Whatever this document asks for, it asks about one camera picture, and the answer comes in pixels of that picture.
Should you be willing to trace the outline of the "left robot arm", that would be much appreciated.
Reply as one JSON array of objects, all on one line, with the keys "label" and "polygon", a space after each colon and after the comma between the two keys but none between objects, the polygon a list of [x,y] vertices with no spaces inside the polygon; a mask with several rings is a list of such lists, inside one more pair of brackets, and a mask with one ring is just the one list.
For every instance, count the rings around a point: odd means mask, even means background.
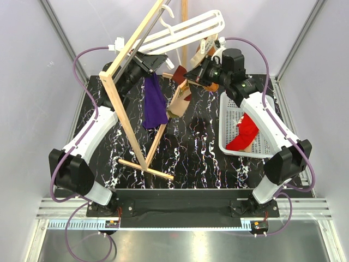
[{"label": "left robot arm", "polygon": [[[138,52],[127,66],[118,83],[121,85],[122,105],[128,105],[127,93],[140,78],[155,78],[155,71],[167,59],[167,55],[145,55]],[[105,91],[99,100],[92,100],[94,112],[78,135],[61,150],[53,149],[49,153],[51,173],[50,197],[55,197],[53,188],[58,187],[72,193],[72,197],[81,197],[89,207],[104,216],[114,216],[121,211],[117,193],[99,183],[89,167],[91,157],[107,134],[118,122],[118,116]]]}]

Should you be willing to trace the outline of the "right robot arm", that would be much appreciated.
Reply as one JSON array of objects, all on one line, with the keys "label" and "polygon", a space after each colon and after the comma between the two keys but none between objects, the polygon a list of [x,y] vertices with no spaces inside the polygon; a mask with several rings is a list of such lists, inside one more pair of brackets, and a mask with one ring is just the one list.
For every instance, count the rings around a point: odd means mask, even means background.
[{"label": "right robot arm", "polygon": [[267,140],[273,156],[263,167],[263,179],[247,200],[230,204],[233,217],[265,216],[283,186],[306,169],[311,143],[307,139],[300,140],[287,129],[265,100],[263,88],[246,75],[241,50],[225,49],[220,58],[206,56],[184,77],[202,86],[212,83],[222,86],[227,96],[251,118]]}]

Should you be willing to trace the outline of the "beige striped sock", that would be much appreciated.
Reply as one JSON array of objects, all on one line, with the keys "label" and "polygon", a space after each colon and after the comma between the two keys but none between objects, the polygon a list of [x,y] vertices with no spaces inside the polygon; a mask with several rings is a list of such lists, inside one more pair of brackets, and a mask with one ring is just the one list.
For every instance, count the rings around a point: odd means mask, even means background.
[{"label": "beige striped sock", "polygon": [[187,70],[179,65],[172,77],[172,80],[178,84],[179,92],[167,108],[167,113],[171,118],[182,117],[191,101],[190,86],[187,79],[184,77],[184,74],[186,73]]}]

